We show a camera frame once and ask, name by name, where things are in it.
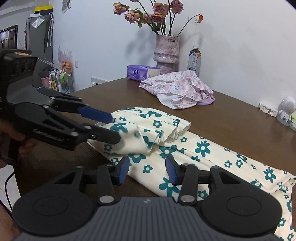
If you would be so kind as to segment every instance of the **gray refrigerator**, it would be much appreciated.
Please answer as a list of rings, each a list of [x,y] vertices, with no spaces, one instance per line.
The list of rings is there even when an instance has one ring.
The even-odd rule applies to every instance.
[[[32,55],[41,59],[53,60],[52,44],[47,46],[47,36],[50,25],[50,15],[43,15],[44,21],[38,28],[34,28],[34,23],[37,17],[27,19],[26,26],[26,49],[32,51]],[[38,88],[42,86],[42,82],[38,74],[46,67],[46,63],[38,60],[35,71],[33,73],[33,86]]]

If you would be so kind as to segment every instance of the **pink rose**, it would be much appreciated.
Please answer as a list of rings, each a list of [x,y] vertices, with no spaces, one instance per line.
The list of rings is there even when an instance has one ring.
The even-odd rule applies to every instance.
[[[181,13],[184,10],[180,0],[172,0],[170,7],[172,8],[172,13]]]
[[[118,3],[114,3],[114,10],[113,10],[113,14],[123,14],[124,12],[126,12],[127,10],[129,10],[129,7],[126,5],[121,4],[120,2]]]
[[[168,14],[169,8],[170,7],[167,4],[155,2],[154,7],[153,7],[153,11],[154,11],[155,15],[161,15],[158,17],[166,17]]]
[[[129,21],[129,23],[139,22],[140,14],[136,13],[135,10],[130,10],[127,14],[124,15],[124,18]]]
[[[150,18],[151,18],[152,22],[165,23],[165,18],[159,17],[156,14],[151,14]]]
[[[151,13],[148,13],[148,14],[144,13],[143,19],[144,19],[144,21],[142,21],[143,24],[152,23],[151,22]]]

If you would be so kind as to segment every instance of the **tissue pack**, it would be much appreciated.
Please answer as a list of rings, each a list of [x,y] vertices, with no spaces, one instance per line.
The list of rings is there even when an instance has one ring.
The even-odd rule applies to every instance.
[[[128,78],[143,81],[150,77],[160,75],[160,69],[145,65],[129,65],[127,67]]]

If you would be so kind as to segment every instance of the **water bottle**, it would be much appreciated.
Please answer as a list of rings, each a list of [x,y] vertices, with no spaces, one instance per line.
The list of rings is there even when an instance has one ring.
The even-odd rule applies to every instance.
[[[198,76],[200,73],[200,63],[201,63],[201,52],[199,50],[199,45],[193,45],[193,50],[189,53],[188,67],[187,70],[195,71]]]

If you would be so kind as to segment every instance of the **poster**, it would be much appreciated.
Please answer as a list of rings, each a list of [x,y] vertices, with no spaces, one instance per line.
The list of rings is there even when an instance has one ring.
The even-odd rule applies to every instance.
[[[69,8],[71,8],[71,0],[63,0],[62,13],[68,11]]]

